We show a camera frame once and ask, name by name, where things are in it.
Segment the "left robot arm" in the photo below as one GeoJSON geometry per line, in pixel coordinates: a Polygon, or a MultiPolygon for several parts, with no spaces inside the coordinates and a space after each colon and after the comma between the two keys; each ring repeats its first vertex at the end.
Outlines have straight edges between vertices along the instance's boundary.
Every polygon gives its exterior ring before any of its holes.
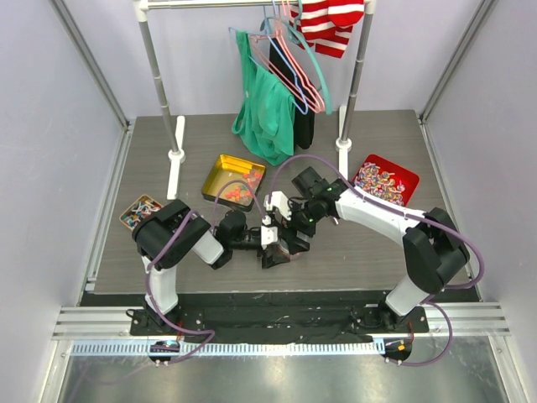
{"type": "Polygon", "coordinates": [[[261,245],[262,229],[248,227],[246,215],[230,210],[215,229],[180,200],[171,202],[143,218],[133,229],[133,241],[142,258],[150,290],[142,310],[130,311],[133,328],[171,334],[182,324],[176,271],[189,253],[214,270],[232,258],[235,250],[253,250],[264,269],[288,263],[290,256],[279,244],[261,245]]]}

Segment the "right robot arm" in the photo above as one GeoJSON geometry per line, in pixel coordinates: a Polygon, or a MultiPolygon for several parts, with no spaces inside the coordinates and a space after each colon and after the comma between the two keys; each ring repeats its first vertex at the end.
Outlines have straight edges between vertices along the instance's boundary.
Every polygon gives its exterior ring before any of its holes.
{"type": "Polygon", "coordinates": [[[390,332],[405,326],[414,308],[445,289],[470,259],[450,215],[440,208],[423,212],[393,205],[341,178],[330,183],[311,167],[292,183],[305,199],[301,206],[293,202],[285,215],[295,232],[311,238],[317,222],[334,217],[360,224],[402,247],[406,275],[378,305],[378,320],[390,332]]]}

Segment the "gold tin star candies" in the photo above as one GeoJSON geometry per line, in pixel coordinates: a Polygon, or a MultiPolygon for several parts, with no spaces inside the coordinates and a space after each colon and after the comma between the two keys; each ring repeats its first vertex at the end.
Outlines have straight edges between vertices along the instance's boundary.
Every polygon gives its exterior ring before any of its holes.
{"type": "Polygon", "coordinates": [[[266,167],[229,154],[220,154],[201,188],[202,197],[218,203],[250,212],[254,205],[253,195],[258,194],[266,174],[266,167]]]}

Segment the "clear plastic jar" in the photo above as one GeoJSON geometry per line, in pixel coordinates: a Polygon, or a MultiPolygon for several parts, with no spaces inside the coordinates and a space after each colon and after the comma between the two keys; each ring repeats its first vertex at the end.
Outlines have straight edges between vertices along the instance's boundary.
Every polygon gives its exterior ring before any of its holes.
{"type": "Polygon", "coordinates": [[[298,259],[303,253],[310,250],[310,244],[306,241],[298,241],[286,243],[284,240],[280,242],[280,251],[289,260],[298,259]]]}

